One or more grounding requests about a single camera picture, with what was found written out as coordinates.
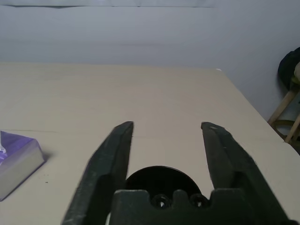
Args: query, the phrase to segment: purple tissue box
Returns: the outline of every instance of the purple tissue box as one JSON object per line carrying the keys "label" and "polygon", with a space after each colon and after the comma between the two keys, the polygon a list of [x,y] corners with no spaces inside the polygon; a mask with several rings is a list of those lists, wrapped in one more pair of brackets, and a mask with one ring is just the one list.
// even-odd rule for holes
{"label": "purple tissue box", "polygon": [[43,163],[36,139],[0,131],[0,201],[3,201]]}

